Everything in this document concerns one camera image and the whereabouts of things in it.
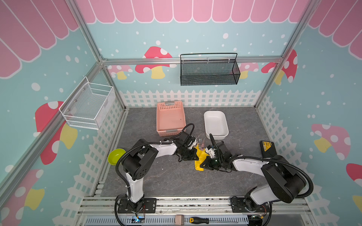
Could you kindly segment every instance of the screwdriver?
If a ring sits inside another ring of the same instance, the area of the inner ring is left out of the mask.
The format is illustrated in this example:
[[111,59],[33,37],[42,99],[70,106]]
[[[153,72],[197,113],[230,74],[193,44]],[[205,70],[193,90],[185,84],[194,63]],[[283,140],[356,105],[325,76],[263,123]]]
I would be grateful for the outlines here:
[[201,224],[201,223],[205,223],[205,224],[209,224],[209,222],[217,222],[217,223],[238,223],[236,221],[209,221],[208,218],[201,218],[201,217],[190,217],[190,223],[193,224]]

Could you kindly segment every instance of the pink plastic basket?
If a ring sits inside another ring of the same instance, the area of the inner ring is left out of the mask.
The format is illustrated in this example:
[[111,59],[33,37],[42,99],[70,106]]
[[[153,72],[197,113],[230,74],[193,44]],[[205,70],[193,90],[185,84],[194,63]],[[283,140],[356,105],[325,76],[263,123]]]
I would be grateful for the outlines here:
[[177,135],[185,126],[182,101],[157,103],[157,132],[160,137]]

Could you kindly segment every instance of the gray table surface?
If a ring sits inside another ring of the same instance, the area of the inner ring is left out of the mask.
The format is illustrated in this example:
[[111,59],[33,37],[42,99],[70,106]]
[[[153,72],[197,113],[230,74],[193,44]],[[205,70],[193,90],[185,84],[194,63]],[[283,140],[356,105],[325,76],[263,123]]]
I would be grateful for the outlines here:
[[[261,157],[260,140],[268,136],[253,107],[185,107],[186,123],[194,123],[193,136],[205,138],[205,147],[211,144],[206,138],[203,114],[209,110],[225,113],[229,135],[224,139],[232,154]],[[160,141],[156,131],[156,108],[131,108],[117,148],[129,150],[139,139]],[[266,184],[263,176],[250,172],[197,171],[194,161],[178,162],[176,155],[155,159],[144,177],[145,196],[203,196],[245,195],[255,186]],[[111,166],[101,196],[111,197],[126,193],[124,182]]]

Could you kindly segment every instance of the black battery pack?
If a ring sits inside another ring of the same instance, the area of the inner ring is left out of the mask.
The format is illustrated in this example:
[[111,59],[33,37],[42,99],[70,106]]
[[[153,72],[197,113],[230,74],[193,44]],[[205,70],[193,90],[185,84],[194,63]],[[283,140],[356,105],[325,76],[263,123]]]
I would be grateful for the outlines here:
[[272,158],[277,155],[277,150],[275,149],[274,142],[261,140],[260,149],[263,158]]

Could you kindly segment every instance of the mushroom painting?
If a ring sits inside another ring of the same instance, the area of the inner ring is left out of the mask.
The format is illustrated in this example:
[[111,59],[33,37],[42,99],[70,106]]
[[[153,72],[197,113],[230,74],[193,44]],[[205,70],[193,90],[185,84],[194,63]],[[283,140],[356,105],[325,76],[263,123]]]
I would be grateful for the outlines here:
[[112,78],[115,78],[117,75],[118,80],[124,80],[127,78],[124,72],[133,72],[129,65],[109,65],[108,70],[112,75]]
[[45,195],[45,190],[35,190],[32,187],[43,173],[43,170],[30,170],[27,173],[0,211],[2,226],[17,226],[21,222],[25,207],[29,207],[32,210],[38,208]]
[[[262,73],[269,73],[274,70],[276,63],[268,63],[262,69]],[[285,62],[284,66],[282,67],[281,71],[278,73],[277,77],[275,78],[275,84],[281,85],[283,75],[287,76],[288,82],[292,82],[295,78],[296,70],[298,67],[298,57],[295,50],[292,51],[290,56],[288,57],[287,61]]]
[[311,135],[317,134],[321,138],[314,141],[318,150],[325,153],[333,147],[340,160],[347,158],[351,149],[351,139],[347,130],[343,127],[323,124],[313,124]]
[[[49,121],[54,117],[58,112],[58,107],[63,102],[53,101],[46,103],[40,106],[35,112],[35,123],[37,125],[37,132],[34,133],[34,136],[39,135]],[[48,165],[55,160],[55,157],[58,153],[59,142],[62,141],[67,149],[70,149],[78,136],[78,130],[71,128],[63,122],[58,131],[55,133],[53,138],[50,140],[48,145],[44,148],[43,152],[40,154],[40,158],[44,165]]]
[[358,164],[347,164],[346,171],[348,176],[362,187],[362,166]]
[[239,70],[239,79],[246,79],[249,71],[257,72],[259,70],[259,65],[257,63],[241,63],[239,64]]
[[352,199],[353,199],[354,203],[356,204],[356,206],[358,207],[358,209],[362,213],[362,196],[354,195],[354,196],[352,196]]
[[[147,50],[142,58],[172,58],[172,56],[166,50],[157,46],[152,46]],[[163,72],[162,67],[175,68],[176,64],[137,65],[135,70],[141,74],[151,70],[151,78],[162,79],[165,77],[165,73]]]

